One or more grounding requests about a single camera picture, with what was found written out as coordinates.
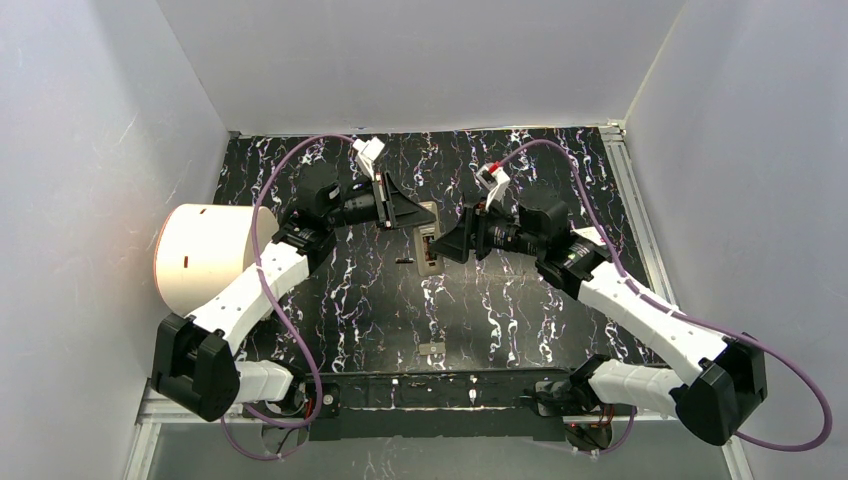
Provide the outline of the dark green AAA battery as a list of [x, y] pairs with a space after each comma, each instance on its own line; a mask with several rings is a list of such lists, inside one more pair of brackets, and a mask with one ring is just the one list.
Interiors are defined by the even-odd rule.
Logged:
[[430, 265], [434, 265], [437, 260], [436, 255], [431, 252], [431, 243], [435, 240], [434, 231], [429, 230], [426, 232], [422, 232], [421, 240], [425, 261]]

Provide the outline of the white remote control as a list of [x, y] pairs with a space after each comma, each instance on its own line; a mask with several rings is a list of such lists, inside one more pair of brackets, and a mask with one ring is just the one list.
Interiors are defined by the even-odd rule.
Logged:
[[424, 201], [420, 205], [430, 211], [435, 220], [413, 229], [415, 264], [420, 276], [435, 276], [444, 272], [444, 259], [431, 251], [432, 243], [441, 236], [438, 207], [433, 201]]

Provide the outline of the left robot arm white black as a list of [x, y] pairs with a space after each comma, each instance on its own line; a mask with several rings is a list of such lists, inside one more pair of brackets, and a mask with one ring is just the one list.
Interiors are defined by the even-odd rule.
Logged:
[[279, 361], [236, 360], [249, 332], [333, 252], [339, 228], [435, 219], [390, 175], [343, 181], [326, 163], [301, 170], [283, 219], [265, 207], [178, 206], [155, 247], [154, 281], [169, 312], [157, 328], [152, 388], [206, 421], [236, 403], [288, 399], [299, 375]]

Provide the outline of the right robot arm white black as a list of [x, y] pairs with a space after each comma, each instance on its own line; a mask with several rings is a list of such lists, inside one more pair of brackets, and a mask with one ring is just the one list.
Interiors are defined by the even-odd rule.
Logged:
[[617, 270], [602, 242], [571, 229], [569, 209], [553, 193], [522, 196], [515, 214], [498, 204], [469, 203], [430, 249], [458, 263], [483, 260], [494, 250], [531, 256], [550, 286], [614, 320], [666, 364], [629, 365], [596, 354], [566, 381], [535, 393], [545, 407], [641, 407], [721, 446], [767, 396], [761, 350], [677, 319], [676, 309]]

